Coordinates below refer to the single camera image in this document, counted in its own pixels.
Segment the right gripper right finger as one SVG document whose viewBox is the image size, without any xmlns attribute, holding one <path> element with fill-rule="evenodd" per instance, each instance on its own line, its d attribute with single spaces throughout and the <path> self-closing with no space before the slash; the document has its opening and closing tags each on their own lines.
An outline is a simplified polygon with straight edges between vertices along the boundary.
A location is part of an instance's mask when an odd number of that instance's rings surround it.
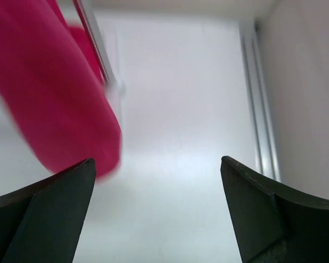
<svg viewBox="0 0 329 263">
<path fill-rule="evenodd" d="M 242 262 L 329 262 L 329 200 L 224 156 L 220 167 Z"/>
</svg>

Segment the red t shirt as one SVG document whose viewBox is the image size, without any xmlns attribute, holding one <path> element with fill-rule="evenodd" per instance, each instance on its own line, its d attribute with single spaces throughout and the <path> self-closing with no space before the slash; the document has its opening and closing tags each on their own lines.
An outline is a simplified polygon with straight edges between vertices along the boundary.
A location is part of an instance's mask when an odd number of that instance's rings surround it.
<svg viewBox="0 0 329 263">
<path fill-rule="evenodd" d="M 93 158 L 103 179 L 117 168 L 121 128 L 96 57 L 56 1 L 0 1 L 0 96 L 46 169 Z"/>
</svg>

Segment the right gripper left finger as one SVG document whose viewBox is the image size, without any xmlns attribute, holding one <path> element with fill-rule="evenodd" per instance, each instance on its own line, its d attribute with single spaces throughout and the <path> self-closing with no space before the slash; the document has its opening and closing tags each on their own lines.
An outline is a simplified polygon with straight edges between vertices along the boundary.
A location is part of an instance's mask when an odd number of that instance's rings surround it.
<svg viewBox="0 0 329 263">
<path fill-rule="evenodd" d="M 73 262 L 95 178 L 91 158 L 0 196 L 0 262 Z"/>
</svg>

